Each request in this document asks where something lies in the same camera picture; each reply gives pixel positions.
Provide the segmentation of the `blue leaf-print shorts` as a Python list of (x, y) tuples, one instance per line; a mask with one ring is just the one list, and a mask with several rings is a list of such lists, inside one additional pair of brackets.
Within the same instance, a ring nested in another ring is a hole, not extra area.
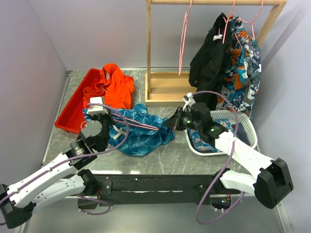
[[(141, 108), (142, 105), (147, 108), (146, 105), (141, 102), (136, 104), (133, 108), (138, 107), (139, 105)], [(163, 122), (165, 122), (168, 118), (166, 117), (162, 119)], [(126, 131), (114, 129), (113, 125), (111, 125), (109, 135), (110, 139), (108, 143), (116, 147), (124, 139)], [(154, 151), (157, 147), (166, 145), (174, 139), (175, 135), (172, 129), (164, 125), (162, 125), (158, 131), (129, 129), (127, 139), (122, 145), (120, 145), (120, 147), (118, 147), (118, 150), (130, 156), (145, 156)]]

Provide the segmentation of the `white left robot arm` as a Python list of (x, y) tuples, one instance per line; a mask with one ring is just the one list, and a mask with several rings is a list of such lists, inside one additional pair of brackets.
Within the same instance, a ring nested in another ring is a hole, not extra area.
[(16, 228), (27, 222), (42, 207), (71, 195), (91, 195), (99, 190), (95, 176), (84, 166), (94, 161), (94, 152), (107, 149), (109, 129), (114, 124), (111, 113), (92, 115), (91, 121), (46, 166), (12, 185), (0, 186), (0, 211), (4, 225)]

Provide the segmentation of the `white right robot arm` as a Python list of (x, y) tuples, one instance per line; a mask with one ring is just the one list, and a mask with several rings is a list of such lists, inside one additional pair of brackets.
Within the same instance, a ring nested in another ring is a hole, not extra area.
[(273, 209), (293, 191), (287, 163), (281, 158), (273, 160), (242, 142), (228, 128), (212, 119), (205, 103), (178, 107), (164, 125), (177, 131), (197, 131), (204, 142), (229, 155), (249, 172), (237, 173), (224, 167), (214, 175), (208, 192), (212, 188), (220, 194), (228, 189), (239, 190), (255, 195), (263, 206)]

